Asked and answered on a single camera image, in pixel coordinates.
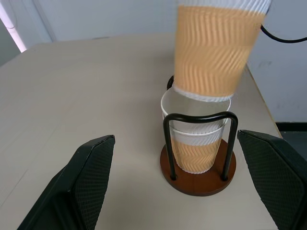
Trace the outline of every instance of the table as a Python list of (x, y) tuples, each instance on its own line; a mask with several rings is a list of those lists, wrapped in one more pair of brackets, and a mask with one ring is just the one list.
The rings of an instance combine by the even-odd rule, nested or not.
[[(96, 229), (277, 229), (237, 140), (236, 173), (222, 192), (188, 196), (164, 179), (160, 99), (173, 53), (173, 34), (130, 35), (37, 45), (0, 68), (1, 229), (19, 226), (80, 145), (108, 134), (116, 144)], [(248, 69), (231, 111), (239, 129), (279, 136)]]

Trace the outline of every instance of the round wooden coaster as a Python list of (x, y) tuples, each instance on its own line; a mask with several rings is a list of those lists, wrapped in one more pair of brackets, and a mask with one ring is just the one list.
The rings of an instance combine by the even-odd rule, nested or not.
[(191, 174), (183, 171), (174, 163), (177, 179), (170, 178), (170, 168), (164, 146), (160, 156), (160, 164), (163, 176), (178, 191), (191, 196), (211, 196), (224, 190), (231, 182), (236, 171), (236, 157), (232, 154), (227, 181), (222, 181), (224, 161), (228, 144), (222, 140), (212, 168), (203, 174)]

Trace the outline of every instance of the cup rim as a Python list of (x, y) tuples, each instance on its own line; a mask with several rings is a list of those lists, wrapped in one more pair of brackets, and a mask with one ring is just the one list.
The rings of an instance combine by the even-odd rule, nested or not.
[(169, 126), (169, 127), (170, 127), (170, 129), (172, 129), (175, 133), (178, 133), (178, 134), (181, 134), (181, 135), (184, 135), (184, 136), (187, 136), (187, 137), (199, 137), (199, 138), (201, 138), (201, 137), (210, 136), (210, 135), (212, 135), (212, 134), (214, 134), (214, 133), (217, 133), (217, 132), (221, 131), (223, 128), (225, 128), (226, 122), (227, 122), (227, 119), (226, 119), (226, 121), (224, 122), (224, 124), (223, 124), (221, 127), (219, 127), (218, 129), (216, 129), (215, 131), (212, 131), (212, 132), (210, 132), (210, 133), (202, 133), (202, 134), (184, 133), (184, 132), (181, 132), (181, 131), (179, 131), (179, 130), (177, 130), (177, 129), (171, 127), (171, 126)]
[[(166, 97), (166, 93), (167, 93), (167, 92), (168, 92), (168, 90), (163, 94), (162, 99), (161, 99), (161, 101), (160, 101), (160, 106), (161, 106), (162, 112), (163, 112), (163, 114), (164, 114), (165, 116), (167, 116), (168, 113), (167, 113), (166, 110), (164, 109), (162, 103), (163, 103), (164, 98)], [(229, 98), (229, 99), (227, 99), (227, 100), (225, 100), (225, 101), (229, 101), (229, 106), (228, 106), (228, 108), (227, 108), (227, 110), (226, 110), (226, 112), (227, 112), (227, 111), (229, 111), (230, 108), (231, 108), (231, 102), (232, 102), (232, 100), (231, 100), (231, 98)]]

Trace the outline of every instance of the paper cup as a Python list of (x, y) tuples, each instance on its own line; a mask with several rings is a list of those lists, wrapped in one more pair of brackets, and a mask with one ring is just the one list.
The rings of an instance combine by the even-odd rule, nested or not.
[(179, 0), (175, 90), (192, 99), (230, 99), (271, 0)]
[(207, 134), (189, 134), (170, 128), (172, 149), (177, 165), (192, 174), (205, 173), (214, 164), (221, 144), (224, 125)]
[[(170, 88), (162, 97), (161, 108), (163, 118), (168, 114), (183, 114), (189, 116), (207, 116), (228, 111), (231, 100), (219, 103), (202, 102), (187, 98)], [(171, 121), (170, 126), (183, 133), (204, 134), (213, 132), (224, 125), (226, 119), (206, 124), (191, 124), (181, 121)]]

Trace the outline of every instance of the floor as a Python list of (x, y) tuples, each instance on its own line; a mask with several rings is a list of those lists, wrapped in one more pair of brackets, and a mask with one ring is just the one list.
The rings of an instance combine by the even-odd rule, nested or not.
[(307, 160), (307, 132), (281, 132), (282, 137)]

